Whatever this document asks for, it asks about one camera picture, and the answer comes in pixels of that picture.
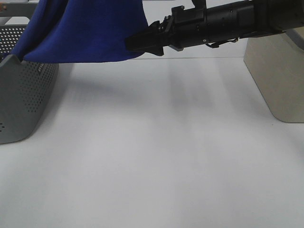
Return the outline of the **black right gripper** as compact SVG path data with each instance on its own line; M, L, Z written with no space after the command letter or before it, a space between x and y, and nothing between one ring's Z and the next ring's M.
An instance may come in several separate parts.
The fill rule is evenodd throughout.
M183 6L171 9L171 15L153 22L143 31L125 39L128 51L144 51L155 56L163 56L163 47L169 46L177 51L184 48L205 45L208 42L204 34L207 26L207 8Z

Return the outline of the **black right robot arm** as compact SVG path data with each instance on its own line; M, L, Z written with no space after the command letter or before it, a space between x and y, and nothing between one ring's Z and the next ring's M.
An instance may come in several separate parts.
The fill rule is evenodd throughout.
M218 48L243 38L259 38L303 27L302 0L242 0L207 8L206 1L194 0L192 9L178 6L162 22L125 39L132 52L163 56L164 47L176 51L206 45Z

